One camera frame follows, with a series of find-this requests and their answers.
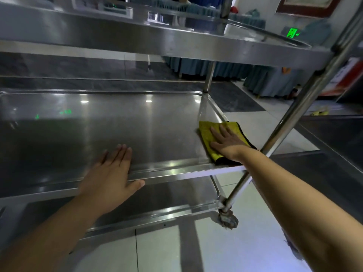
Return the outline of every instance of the yellow object on floor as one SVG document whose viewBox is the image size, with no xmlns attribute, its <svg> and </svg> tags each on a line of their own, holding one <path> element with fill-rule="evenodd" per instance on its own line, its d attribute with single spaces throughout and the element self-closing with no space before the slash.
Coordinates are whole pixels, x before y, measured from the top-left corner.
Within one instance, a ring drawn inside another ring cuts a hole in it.
<svg viewBox="0 0 363 272">
<path fill-rule="evenodd" d="M 199 121 L 199 131 L 202 136 L 202 140 L 204 142 L 204 146 L 206 147 L 206 150 L 208 151 L 211 158 L 214 160 L 214 162 L 218 164 L 236 164 L 237 162 L 234 162 L 232 160 L 227 159 L 220 153 L 217 153 L 214 151 L 211 146 L 209 145 L 212 141 L 216 141 L 213 134 L 211 133 L 211 127 L 215 128 L 217 132 L 219 131 L 219 125 L 222 124 L 223 127 L 229 127 L 232 132 L 237 134 L 240 140 L 242 140 L 247 146 L 256 149 L 255 146 L 251 144 L 251 142 L 248 141 L 247 137 L 243 134 L 240 125 L 237 122 L 223 122 L 223 123 L 214 123 L 210 121 Z"/>
</svg>

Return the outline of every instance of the framed picture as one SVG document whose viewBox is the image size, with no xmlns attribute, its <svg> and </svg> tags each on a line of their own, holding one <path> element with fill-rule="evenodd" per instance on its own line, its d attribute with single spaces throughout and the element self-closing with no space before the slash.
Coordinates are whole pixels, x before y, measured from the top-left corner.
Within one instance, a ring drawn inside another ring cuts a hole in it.
<svg viewBox="0 0 363 272">
<path fill-rule="evenodd" d="M 339 2 L 340 0 L 281 0 L 276 13 L 327 18 Z"/>
</svg>

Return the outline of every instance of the white wall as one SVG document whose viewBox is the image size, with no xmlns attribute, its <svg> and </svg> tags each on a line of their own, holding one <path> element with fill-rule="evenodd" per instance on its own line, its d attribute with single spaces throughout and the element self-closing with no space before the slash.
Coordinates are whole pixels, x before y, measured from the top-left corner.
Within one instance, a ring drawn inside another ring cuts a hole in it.
<svg viewBox="0 0 363 272">
<path fill-rule="evenodd" d="M 280 0 L 235 0 L 234 6 L 238 13 L 244 14 L 251 9 L 257 9 L 260 17 L 266 20 L 266 30 L 280 34 L 285 26 L 304 28 L 307 24 L 315 21 L 314 18 L 294 17 L 285 14 L 275 14 Z M 341 0 L 335 9 L 329 22 L 332 27 L 332 34 L 324 45 L 333 45 L 339 34 L 343 31 L 351 17 L 356 12 L 361 0 Z"/>
</svg>

